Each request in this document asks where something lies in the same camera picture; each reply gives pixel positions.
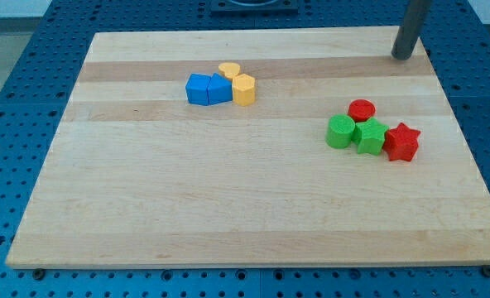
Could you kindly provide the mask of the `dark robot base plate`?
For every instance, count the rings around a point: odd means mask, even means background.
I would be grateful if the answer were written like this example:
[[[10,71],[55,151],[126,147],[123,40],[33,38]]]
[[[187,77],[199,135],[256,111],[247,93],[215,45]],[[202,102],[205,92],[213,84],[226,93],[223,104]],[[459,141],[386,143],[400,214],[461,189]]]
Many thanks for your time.
[[[212,14],[298,12],[298,0],[212,0]]]

